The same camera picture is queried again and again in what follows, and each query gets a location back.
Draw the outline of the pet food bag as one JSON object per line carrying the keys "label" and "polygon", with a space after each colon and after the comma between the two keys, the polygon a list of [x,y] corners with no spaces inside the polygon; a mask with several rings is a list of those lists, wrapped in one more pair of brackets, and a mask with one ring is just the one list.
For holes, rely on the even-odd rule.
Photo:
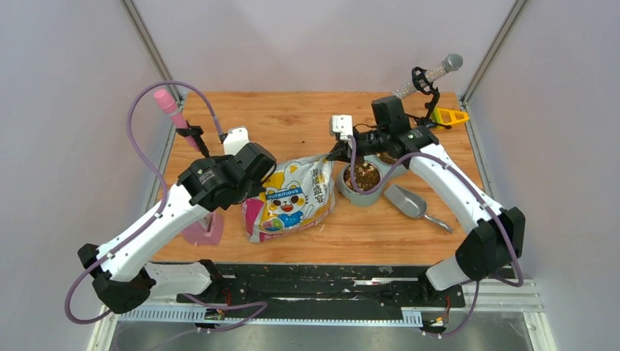
{"label": "pet food bag", "polygon": [[333,164],[326,155],[279,163],[264,190],[241,206],[248,241],[262,243],[325,219],[336,204]]}

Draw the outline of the metal scoop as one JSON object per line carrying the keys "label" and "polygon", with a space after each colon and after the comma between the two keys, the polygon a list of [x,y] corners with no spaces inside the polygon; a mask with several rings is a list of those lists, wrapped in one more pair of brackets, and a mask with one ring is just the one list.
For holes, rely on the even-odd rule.
{"label": "metal scoop", "polygon": [[448,223],[428,215],[428,204],[420,195],[397,184],[390,185],[383,195],[404,215],[413,219],[427,219],[448,233],[453,233]]}

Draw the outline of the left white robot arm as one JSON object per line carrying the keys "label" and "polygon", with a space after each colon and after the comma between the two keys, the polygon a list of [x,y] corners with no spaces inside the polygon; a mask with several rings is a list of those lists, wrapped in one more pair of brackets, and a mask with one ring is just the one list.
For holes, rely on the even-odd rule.
{"label": "left white robot arm", "polygon": [[257,143],[247,143],[235,154],[193,161],[167,197],[122,234],[106,244],[79,249],[97,297],[115,314],[161,296],[192,294],[207,302],[219,300],[224,282],[208,260],[158,264],[151,258],[189,225],[258,195],[275,167],[276,158]]}

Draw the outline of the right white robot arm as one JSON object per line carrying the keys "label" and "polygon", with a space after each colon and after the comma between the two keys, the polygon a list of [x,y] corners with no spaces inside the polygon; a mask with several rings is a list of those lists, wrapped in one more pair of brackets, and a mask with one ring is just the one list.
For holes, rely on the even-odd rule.
{"label": "right white robot arm", "polygon": [[511,265],[513,286],[523,284],[518,259],[523,251],[525,216],[516,207],[506,208],[482,191],[452,161],[439,139],[423,125],[412,126],[401,99],[388,96],[371,103],[376,126],[358,132],[349,115],[330,119],[336,144],[328,154],[332,161],[354,165],[362,156],[387,152],[424,180],[453,212],[467,236],[455,254],[432,265],[417,286],[419,299],[436,305],[447,289],[491,277]]}

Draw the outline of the grey double pet feeder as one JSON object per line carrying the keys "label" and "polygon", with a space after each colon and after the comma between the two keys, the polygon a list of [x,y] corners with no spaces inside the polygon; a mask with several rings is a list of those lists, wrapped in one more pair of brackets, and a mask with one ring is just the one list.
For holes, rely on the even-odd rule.
{"label": "grey double pet feeder", "polygon": [[403,165],[392,170],[395,162],[386,153],[363,156],[355,161],[355,182],[352,182],[350,164],[347,164],[336,179],[336,188],[354,206],[373,205],[391,180],[408,172]]}

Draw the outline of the rear steel bowl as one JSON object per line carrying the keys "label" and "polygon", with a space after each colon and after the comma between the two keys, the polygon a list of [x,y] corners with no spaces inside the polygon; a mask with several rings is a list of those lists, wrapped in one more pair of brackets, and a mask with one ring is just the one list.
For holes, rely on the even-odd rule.
{"label": "rear steel bowl", "polygon": [[380,152],[380,153],[376,153],[375,157],[377,158],[377,160],[379,161],[379,163],[381,165],[384,165],[386,167],[391,167],[393,165],[397,165],[397,158],[392,157],[391,155],[389,155],[388,152]]}

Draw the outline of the steel bowl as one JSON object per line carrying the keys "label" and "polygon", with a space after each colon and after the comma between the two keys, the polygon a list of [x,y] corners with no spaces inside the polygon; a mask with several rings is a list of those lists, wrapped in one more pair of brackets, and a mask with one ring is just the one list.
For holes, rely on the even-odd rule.
{"label": "steel bowl", "polygon": [[376,153],[375,157],[377,158],[377,160],[379,161],[379,163],[381,165],[384,165],[386,167],[391,167],[393,165],[397,165],[397,158],[392,157],[391,155],[389,155],[388,152],[380,152],[380,153]]}
{"label": "steel bowl", "polygon": [[375,164],[363,161],[353,167],[353,175],[351,175],[350,166],[347,165],[344,168],[341,180],[345,189],[359,194],[355,189],[359,189],[362,192],[372,190],[381,183],[382,174]]}

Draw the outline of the front steel bowl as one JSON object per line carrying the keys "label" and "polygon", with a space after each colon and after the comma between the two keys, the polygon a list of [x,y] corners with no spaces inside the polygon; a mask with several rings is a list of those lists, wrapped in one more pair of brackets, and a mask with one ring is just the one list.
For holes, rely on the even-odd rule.
{"label": "front steel bowl", "polygon": [[347,165],[344,168],[341,180],[345,189],[359,194],[355,189],[359,189],[362,192],[372,190],[381,183],[382,174],[375,164],[363,161],[353,167],[353,175],[351,175],[350,166]]}

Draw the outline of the yellow plastic triangle toy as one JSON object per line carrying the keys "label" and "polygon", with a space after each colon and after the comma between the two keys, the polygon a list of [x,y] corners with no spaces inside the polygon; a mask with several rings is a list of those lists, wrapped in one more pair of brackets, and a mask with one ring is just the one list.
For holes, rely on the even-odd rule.
{"label": "yellow plastic triangle toy", "polygon": [[469,114],[460,110],[436,107],[431,113],[431,120],[438,129],[451,129],[456,125],[466,123],[469,120]]}

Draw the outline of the pink block holder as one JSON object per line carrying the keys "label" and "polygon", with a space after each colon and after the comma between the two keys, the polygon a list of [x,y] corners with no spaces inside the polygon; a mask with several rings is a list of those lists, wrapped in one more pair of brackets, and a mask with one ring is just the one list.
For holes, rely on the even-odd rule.
{"label": "pink block holder", "polygon": [[183,239],[195,246],[218,246],[224,234],[224,217],[211,213],[181,231]]}

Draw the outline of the glitter silver microphone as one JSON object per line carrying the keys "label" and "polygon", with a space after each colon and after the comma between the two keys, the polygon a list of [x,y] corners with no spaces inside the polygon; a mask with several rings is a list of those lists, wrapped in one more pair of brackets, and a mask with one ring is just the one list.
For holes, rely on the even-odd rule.
{"label": "glitter silver microphone", "polygon": [[460,54],[451,53],[431,69],[414,67],[411,72],[411,78],[404,85],[392,91],[392,95],[399,99],[404,99],[418,91],[430,91],[433,82],[448,73],[458,71],[462,67],[463,62],[463,57]]}

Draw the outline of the pink microphone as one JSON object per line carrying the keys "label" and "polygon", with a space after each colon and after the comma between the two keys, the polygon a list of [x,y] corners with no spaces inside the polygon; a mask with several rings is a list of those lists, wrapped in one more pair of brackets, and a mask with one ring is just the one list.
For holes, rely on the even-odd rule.
{"label": "pink microphone", "polygon": [[183,137],[195,151],[199,151],[200,148],[194,137],[195,130],[192,130],[189,122],[184,118],[174,97],[166,89],[161,88],[153,93],[153,98],[159,108],[164,113],[168,114],[170,120],[175,126],[176,132]]}

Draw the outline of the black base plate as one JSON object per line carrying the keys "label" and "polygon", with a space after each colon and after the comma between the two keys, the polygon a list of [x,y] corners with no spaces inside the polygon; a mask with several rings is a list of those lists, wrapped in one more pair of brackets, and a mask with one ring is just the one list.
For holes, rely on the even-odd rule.
{"label": "black base plate", "polygon": [[397,320],[403,308],[464,308],[461,287],[432,292],[424,266],[217,263],[221,276],[195,298],[238,306],[264,301],[261,318]]}

